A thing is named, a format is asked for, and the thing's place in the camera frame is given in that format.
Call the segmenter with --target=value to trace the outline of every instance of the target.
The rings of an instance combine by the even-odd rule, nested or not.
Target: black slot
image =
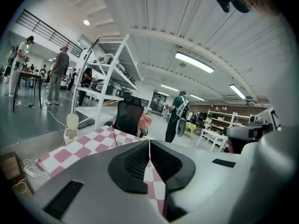
[[[229,168],[233,168],[235,166],[235,162],[230,162],[222,159],[215,159],[212,162]]]
[[[70,181],[43,210],[60,220],[82,187],[82,183]]]

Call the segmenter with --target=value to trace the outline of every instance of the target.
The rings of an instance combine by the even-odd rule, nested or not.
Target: ceiling light
[[[196,67],[198,68],[201,68],[203,70],[205,70],[206,72],[208,73],[212,73],[214,71],[214,68],[204,64],[203,62],[191,57],[191,56],[187,56],[181,52],[177,52],[176,53],[176,58],[181,60],[181,61],[184,61],[184,62],[188,62],[190,63],[191,65],[195,65]]]
[[[246,99],[244,94],[234,84],[231,84],[229,87],[232,88],[232,90],[236,92],[242,99]]]
[[[190,95],[191,97],[194,97],[194,98],[196,98],[196,99],[200,99],[201,101],[205,101],[204,99],[202,99],[202,98],[199,98],[199,97],[197,97],[197,96],[195,96],[195,95]]]
[[[158,93],[159,93],[159,94],[161,94],[161,95],[166,95],[166,96],[169,96],[168,94],[164,94],[164,93],[162,93],[162,92],[159,92],[159,91],[158,91]]]
[[[173,90],[173,91],[178,91],[177,89],[174,89],[174,88],[171,88],[171,87],[169,87],[169,86],[166,86],[166,85],[161,85],[162,87],[164,87],[164,88],[167,88],[167,89],[171,89],[171,90]]]
[[[87,25],[87,26],[90,25],[90,22],[89,22],[88,20],[84,20],[83,23],[84,23],[85,25]]]

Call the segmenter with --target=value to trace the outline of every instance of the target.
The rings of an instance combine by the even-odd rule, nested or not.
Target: white pants
[[[11,72],[10,72],[9,86],[8,86],[9,87],[9,94],[14,94],[14,89],[15,89],[15,86],[17,84],[18,77],[19,77],[19,72],[18,71],[21,70],[22,64],[23,63],[20,63],[19,68],[14,70],[15,60],[13,62]]]

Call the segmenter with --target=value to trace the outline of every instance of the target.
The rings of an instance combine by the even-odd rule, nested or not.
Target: railing
[[[75,56],[80,56],[82,52],[82,49],[75,43],[71,42],[65,36],[57,32],[55,29],[50,27],[48,24],[46,24],[27,10],[24,10],[22,12],[16,22],[29,28],[33,32],[38,33],[39,35],[43,36],[47,40],[55,43],[60,47],[68,46],[69,52],[71,52]]]

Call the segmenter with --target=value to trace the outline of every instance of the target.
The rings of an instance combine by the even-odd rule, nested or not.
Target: pink and white checkered cloth
[[[139,137],[135,137],[116,129],[114,130],[114,133],[117,146],[142,140]],[[67,146],[59,147],[38,158],[36,160],[36,166],[41,171],[47,172],[50,177],[54,177],[79,159],[114,147],[116,147],[116,145],[113,130],[109,126],[104,126],[73,141]],[[148,185],[149,201],[160,213],[162,213],[165,184],[150,161],[145,169],[144,182]]]

